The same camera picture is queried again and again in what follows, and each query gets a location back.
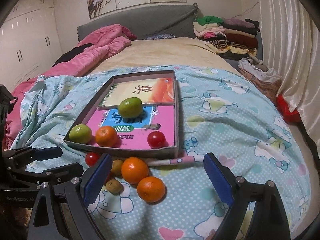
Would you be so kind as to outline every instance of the curtain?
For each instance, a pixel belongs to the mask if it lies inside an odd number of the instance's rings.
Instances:
[[[319,31],[298,0],[260,0],[260,11],[263,61],[283,77],[278,95],[299,111],[319,152]]]

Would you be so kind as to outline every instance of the beige blanket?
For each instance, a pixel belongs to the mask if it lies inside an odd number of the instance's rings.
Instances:
[[[91,73],[119,67],[160,65],[203,66],[241,75],[206,44],[191,38],[133,41],[131,46],[101,62]]]

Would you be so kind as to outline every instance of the green folded blanket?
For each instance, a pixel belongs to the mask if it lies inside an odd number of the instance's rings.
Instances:
[[[208,23],[217,23],[217,24],[221,25],[223,23],[223,20],[220,19],[219,17],[215,17],[215,16],[204,16],[202,18],[198,18],[197,22],[200,25],[206,25]]]

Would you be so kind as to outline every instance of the dark red folded blanket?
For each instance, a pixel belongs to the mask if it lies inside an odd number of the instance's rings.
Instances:
[[[239,43],[241,45],[246,46],[249,49],[258,47],[257,38],[249,38],[244,35],[232,34],[232,33],[226,33],[226,36],[228,41]]]

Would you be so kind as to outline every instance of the blue square on book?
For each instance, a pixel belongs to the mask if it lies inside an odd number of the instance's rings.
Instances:
[[[110,109],[101,126],[131,125],[134,128],[142,128],[144,125],[151,123],[152,110],[153,106],[145,106],[143,107],[143,112],[138,117],[122,118],[118,113],[118,109]]]

